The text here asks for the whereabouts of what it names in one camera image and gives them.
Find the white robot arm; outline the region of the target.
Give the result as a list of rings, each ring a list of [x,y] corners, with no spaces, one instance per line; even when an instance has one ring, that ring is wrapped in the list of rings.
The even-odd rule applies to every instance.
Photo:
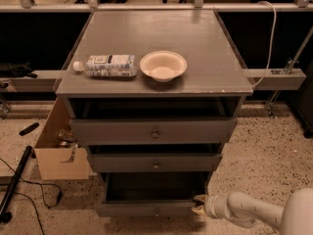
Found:
[[[201,204],[193,207],[198,215],[226,219],[242,228],[251,228],[257,221],[269,225],[280,235],[313,235],[313,189],[292,193],[283,207],[265,203],[242,192],[227,197],[197,195]]]

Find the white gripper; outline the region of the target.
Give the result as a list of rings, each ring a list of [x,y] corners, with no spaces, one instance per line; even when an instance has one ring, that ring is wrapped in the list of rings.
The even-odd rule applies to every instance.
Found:
[[[194,197],[195,202],[204,203],[203,206],[193,207],[192,211],[200,216],[206,216],[213,219],[226,218],[229,214],[227,198],[220,196],[197,195]]]

